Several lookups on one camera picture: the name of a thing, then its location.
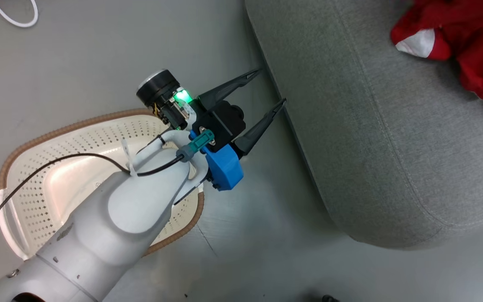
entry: white fabric patch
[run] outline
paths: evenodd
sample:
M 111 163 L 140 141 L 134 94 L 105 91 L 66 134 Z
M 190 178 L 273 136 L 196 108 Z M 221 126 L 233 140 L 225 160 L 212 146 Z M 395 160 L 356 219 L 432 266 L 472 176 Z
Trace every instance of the white fabric patch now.
M 398 42 L 396 48 L 401 52 L 417 57 L 428 57 L 435 45 L 435 30 L 423 29 L 418 33 Z

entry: laundry basket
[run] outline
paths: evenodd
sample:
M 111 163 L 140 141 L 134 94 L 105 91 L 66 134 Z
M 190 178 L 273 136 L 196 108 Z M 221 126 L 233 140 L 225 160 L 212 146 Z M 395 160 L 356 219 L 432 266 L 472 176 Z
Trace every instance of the laundry basket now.
M 130 153 L 135 154 L 166 129 L 151 111 L 135 109 L 78 122 L 29 141 L 12 152 L 2 167 L 0 204 L 24 178 L 50 160 L 78 152 L 97 153 L 124 166 L 127 159 L 121 139 L 127 140 Z M 113 164 L 96 157 L 76 157 L 45 168 L 0 211 L 0 228 L 8 245 L 23 260 L 31 258 L 75 207 L 116 171 Z M 189 232 L 203 207 L 200 187 L 173 206 L 169 223 L 146 255 Z

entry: robotic arm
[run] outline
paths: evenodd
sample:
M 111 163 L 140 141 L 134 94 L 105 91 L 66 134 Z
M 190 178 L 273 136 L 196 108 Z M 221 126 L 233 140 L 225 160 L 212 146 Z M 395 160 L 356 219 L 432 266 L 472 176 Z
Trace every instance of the robotic arm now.
M 98 302 L 169 221 L 171 208 L 205 180 L 219 191 L 243 178 L 239 159 L 258 142 L 286 100 L 243 136 L 243 111 L 224 100 L 253 70 L 191 98 L 168 70 L 147 78 L 137 96 L 170 129 L 115 172 L 70 215 L 36 256 L 0 279 L 0 302 Z M 172 141 L 176 149 L 163 148 Z M 163 170 L 165 163 L 178 161 Z M 196 175 L 190 180 L 190 164 Z M 147 171 L 161 170 L 153 174 Z

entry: teal connector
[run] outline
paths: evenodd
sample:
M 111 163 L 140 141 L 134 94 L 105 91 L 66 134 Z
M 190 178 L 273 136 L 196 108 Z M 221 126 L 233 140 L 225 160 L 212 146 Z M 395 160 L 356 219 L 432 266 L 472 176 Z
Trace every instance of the teal connector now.
M 195 153 L 199 152 L 214 139 L 215 136 L 213 136 L 213 132 L 208 129 L 204 130 L 199 136 L 192 140 L 191 143 L 178 149 L 176 155 L 184 155 L 184 158 L 182 158 L 180 161 L 188 162 L 190 159 L 193 158 Z
M 203 149 L 209 142 L 213 141 L 215 137 L 210 130 L 204 130 L 201 135 L 197 136 L 194 140 L 191 141 L 190 147 L 194 153 L 197 153 L 201 149 Z

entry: concrete floor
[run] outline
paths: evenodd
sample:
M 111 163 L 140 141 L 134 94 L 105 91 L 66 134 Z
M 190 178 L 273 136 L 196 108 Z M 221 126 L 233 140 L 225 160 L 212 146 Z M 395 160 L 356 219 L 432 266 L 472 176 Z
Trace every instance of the concrete floor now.
M 0 166 L 17 146 L 79 120 L 141 107 L 136 86 L 168 68 L 193 94 L 262 66 L 241 0 L 39 0 L 40 20 L 0 17 Z M 0 0 L 17 19 L 29 0 Z M 276 101 L 266 75 L 229 100 L 253 124 Z M 401 252 L 333 226 L 284 118 L 243 160 L 231 192 L 205 187 L 188 235 L 142 259 L 115 301 L 483 301 L 483 232 Z M 21 261 L 0 233 L 0 276 Z

